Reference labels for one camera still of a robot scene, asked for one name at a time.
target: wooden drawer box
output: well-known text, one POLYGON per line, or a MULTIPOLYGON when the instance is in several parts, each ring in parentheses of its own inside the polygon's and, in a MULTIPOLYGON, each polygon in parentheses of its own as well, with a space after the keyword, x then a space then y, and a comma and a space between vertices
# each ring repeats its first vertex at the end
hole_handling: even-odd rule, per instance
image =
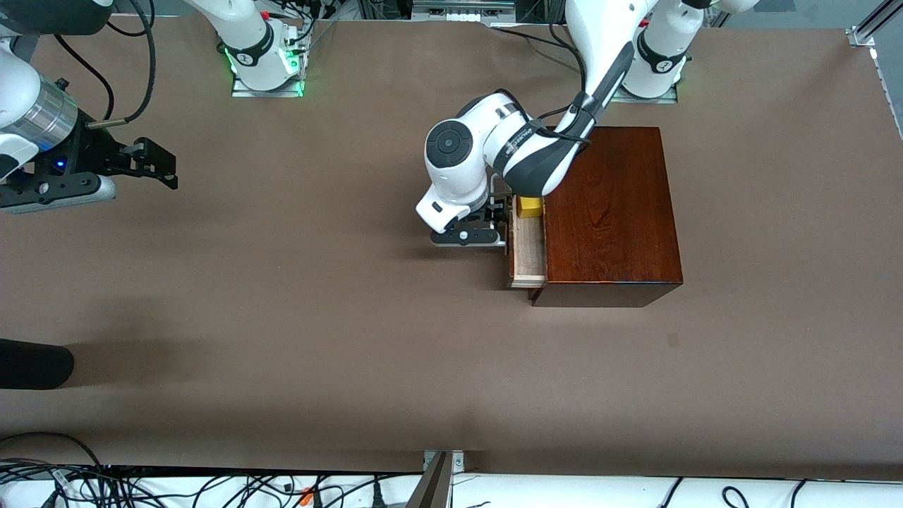
POLYGON ((509 228, 511 287, 534 306, 641 307, 684 282, 657 127, 599 127, 543 217, 509 228))

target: yellow cube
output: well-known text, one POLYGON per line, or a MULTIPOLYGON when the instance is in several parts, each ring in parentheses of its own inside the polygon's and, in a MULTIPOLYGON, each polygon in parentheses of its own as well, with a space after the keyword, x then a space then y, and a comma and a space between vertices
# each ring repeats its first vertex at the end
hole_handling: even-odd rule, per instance
POLYGON ((543 198, 517 197, 517 217, 527 219, 529 217, 543 216, 543 198))

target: brown table surface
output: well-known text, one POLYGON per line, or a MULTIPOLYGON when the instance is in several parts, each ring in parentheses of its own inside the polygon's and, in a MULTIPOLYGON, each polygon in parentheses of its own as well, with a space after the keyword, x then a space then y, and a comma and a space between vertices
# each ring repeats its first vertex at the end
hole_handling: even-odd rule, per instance
MULTIPOLYGON (((535 113, 571 100, 576 74, 528 42, 341 23, 307 97, 253 100, 228 96, 202 19, 154 33, 154 100, 116 136, 173 151, 181 188, 120 177, 115 202, 0 218, 0 334, 81 360, 71 388, 0 393, 4 433, 141 465, 416 469, 463 448, 499 472, 903 472, 903 143, 841 31, 703 31, 679 105, 611 107, 661 128, 684 263, 639 310, 533 308, 501 289, 500 250, 436 249, 414 212, 436 122, 498 87, 535 113)), ((130 112, 144 41, 71 41, 130 112)), ((52 39, 33 62, 103 110, 52 39)))

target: white robot link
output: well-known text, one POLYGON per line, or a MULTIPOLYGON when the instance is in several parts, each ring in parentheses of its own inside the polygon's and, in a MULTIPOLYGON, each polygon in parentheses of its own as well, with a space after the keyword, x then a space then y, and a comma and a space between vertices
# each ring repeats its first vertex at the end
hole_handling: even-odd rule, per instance
MULTIPOLYGON (((187 0, 216 28, 237 77, 270 90, 297 74, 297 28, 265 20, 254 0, 187 0)), ((113 10, 113 0, 0 0, 0 210, 26 213, 116 197, 112 175, 147 176, 178 187, 175 156, 142 137, 119 144, 108 127, 130 117, 96 121, 79 109, 66 83, 48 80, 14 53, 21 35, 91 35, 113 10), (34 163, 31 172, 24 171, 34 163)), ((133 1, 136 10, 140 5, 133 1)), ((149 46, 152 37, 147 33, 149 46)))
MULTIPOLYGON (((758 0, 722 0, 720 7, 741 12, 758 0)), ((666 93, 679 79, 686 51, 712 0, 661 0, 648 27, 639 30, 659 0, 568 0, 567 25, 585 62, 582 90, 555 130, 528 115, 500 89, 474 99, 452 119, 437 124, 424 145, 432 180, 417 204, 439 246, 503 244, 494 226, 472 228, 470 221, 492 222, 486 167, 518 196, 542 197, 561 183, 586 136, 600 121, 618 87, 639 97, 666 93)))

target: cable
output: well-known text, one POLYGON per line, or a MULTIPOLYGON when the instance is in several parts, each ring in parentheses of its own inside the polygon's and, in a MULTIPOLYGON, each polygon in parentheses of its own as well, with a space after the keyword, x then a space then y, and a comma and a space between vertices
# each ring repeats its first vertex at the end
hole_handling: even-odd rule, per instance
MULTIPOLYGON (((156 19, 157 19, 157 8, 156 8, 156 5, 154 5, 154 0, 147 0, 147 3, 150 4, 150 6, 151 6, 151 22, 149 23, 149 25, 151 27, 153 27, 154 21, 156 21, 156 19)), ((112 28, 114 31, 116 31, 118 33, 122 33, 126 37, 141 37, 142 35, 144 35, 146 33, 146 30, 147 30, 145 28, 141 32, 126 32, 125 30, 119 28, 118 26, 112 24, 109 21, 107 21, 107 26, 112 28)))
POLYGON ((147 53, 150 65, 147 72, 147 89, 144 91, 144 99, 141 101, 141 105, 138 106, 138 109, 135 110, 135 113, 123 118, 126 123, 140 117, 141 114, 144 113, 144 110, 147 109, 147 105, 151 103, 151 95, 154 94, 154 81, 157 76, 157 49, 154 45, 154 35, 151 33, 151 25, 147 22, 147 16, 144 14, 144 9, 138 4, 138 0, 128 1, 132 4, 132 7, 135 8, 135 12, 138 13, 138 17, 141 18, 141 24, 144 26, 144 35, 147 37, 147 53))
POLYGON ((62 432, 45 432, 45 431, 34 431, 34 432, 22 432, 20 434, 13 434, 12 436, 6 436, 0 438, 0 444, 5 443, 6 441, 10 441, 12 439, 18 439, 20 437, 59 437, 60 439, 66 439, 72 443, 78 445, 79 448, 82 449, 88 456, 91 458, 91 462, 94 463, 94 466, 100 468, 100 460, 98 456, 95 455, 94 450, 92 450, 88 445, 81 442, 79 439, 70 436, 69 434, 63 434, 62 432))
POLYGON ((559 47, 559 48, 567 49, 564 45, 562 45, 562 44, 560 44, 560 43, 558 43, 558 42, 552 42, 552 41, 549 41, 549 40, 547 40, 547 39, 543 39, 542 37, 536 37, 536 36, 534 36, 534 35, 530 35, 529 33, 515 32, 514 30, 508 30, 508 29, 506 29, 506 28, 498 28, 498 27, 493 27, 492 30, 495 30, 496 32, 509 33, 509 34, 511 34, 511 35, 516 35, 516 36, 518 36, 518 37, 523 37, 523 38, 525 38, 525 39, 530 39, 530 40, 532 40, 532 41, 545 42, 546 44, 550 44, 550 45, 553 45, 553 46, 556 46, 556 47, 559 47))
MULTIPOLYGON (((513 93, 509 92, 506 89, 497 89, 494 93, 502 93, 502 94, 507 95, 508 98, 511 99, 511 102, 514 103, 515 109, 517 109, 517 111, 521 114, 521 116, 524 117, 524 120, 529 121, 528 120, 529 116, 527 115, 526 111, 524 110, 524 107, 521 106, 520 101, 517 100, 517 97, 515 97, 513 93)), ((592 141, 590 141, 589 139, 587 139, 585 137, 570 136, 567 134, 562 134, 560 132, 554 132, 552 130, 549 130, 548 127, 545 127, 545 126, 538 128, 536 130, 536 133, 539 136, 543 136, 543 137, 556 137, 563 141, 572 141, 574 143, 585 144, 586 146, 592 145, 592 141)))
POLYGON ((573 58, 577 60, 577 65, 580 66, 580 87, 584 92, 586 91, 586 62, 583 61, 583 55, 577 50, 577 48, 571 46, 568 42, 558 36, 555 33, 554 24, 549 23, 549 33, 552 35, 552 38, 558 41, 564 49, 571 52, 573 58))
POLYGON ((740 492, 740 490, 738 490, 737 487, 733 487, 733 486, 724 487, 721 490, 721 498, 724 500, 725 504, 730 506, 730 508, 749 508, 749 503, 747 503, 747 501, 746 501, 746 496, 743 495, 743 493, 740 492), (737 506, 736 504, 731 503, 731 500, 728 499, 728 492, 735 493, 740 498, 740 500, 743 501, 743 506, 737 506))
POLYGON ((668 489, 668 496, 665 498, 665 501, 663 503, 661 503, 660 505, 658 505, 658 508, 667 508, 668 507, 668 505, 671 503, 671 498, 675 496, 675 491, 677 490, 677 486, 680 485, 680 483, 683 481, 684 481, 683 476, 679 476, 677 478, 677 481, 671 485, 670 489, 668 489))
POLYGON ((552 111, 549 111, 548 113, 543 113, 542 115, 538 116, 537 118, 539 118, 540 120, 542 120, 544 118, 549 118, 553 115, 557 115, 559 113, 564 113, 564 111, 567 111, 570 108, 571 108, 571 106, 565 106, 563 108, 554 109, 552 111))
POLYGON ((60 43, 60 46, 62 46, 62 49, 66 50, 66 52, 69 55, 71 55, 72 58, 74 58, 78 63, 80 63, 82 67, 87 69, 88 72, 93 74, 94 77, 97 78, 98 81, 100 81, 100 84, 102 84, 104 86, 104 89, 107 91, 107 111, 104 113, 103 119, 109 120, 110 116, 113 114, 113 107, 116 104, 116 97, 113 95, 113 87, 110 86, 110 83, 109 83, 109 81, 107 81, 107 78, 104 78, 104 75, 101 74, 100 71, 95 69, 93 66, 91 66, 91 64, 88 63, 88 61, 81 58, 81 55, 79 55, 75 50, 73 50, 72 47, 69 46, 69 44, 65 40, 63 40, 62 36, 54 35, 53 38, 56 39, 57 42, 60 43))
POLYGON ((332 501, 330 501, 329 503, 327 503, 325 506, 323 506, 323 508, 330 508, 330 506, 333 506, 335 503, 338 503, 339 501, 341 501, 341 502, 342 502, 342 506, 344 506, 344 503, 345 503, 345 496, 347 496, 347 495, 351 494, 352 492, 355 492, 355 491, 357 491, 357 490, 359 490, 359 489, 362 489, 362 488, 364 488, 364 487, 366 487, 366 486, 368 486, 368 485, 374 484, 375 482, 378 482, 378 481, 380 481, 380 480, 387 480, 387 479, 389 479, 389 478, 396 478, 396 477, 399 477, 399 476, 410 476, 410 475, 412 475, 412 473, 393 473, 393 474, 391 474, 391 475, 380 475, 380 476, 377 476, 376 478, 374 478, 374 479, 372 479, 372 480, 370 480, 370 481, 368 481, 368 482, 364 482, 363 484, 360 484, 360 485, 358 485, 358 486, 356 486, 356 487, 350 488, 348 491, 343 492, 342 495, 339 496, 338 499, 333 499, 332 501))
POLYGON ((376 480, 373 484, 372 508, 386 508, 386 500, 383 499, 383 488, 379 485, 379 476, 373 475, 376 480))
POLYGON ((793 493, 790 495, 790 508, 796 508, 796 495, 799 494, 799 490, 803 488, 806 482, 809 480, 804 478, 800 483, 796 484, 796 487, 793 489, 793 493))

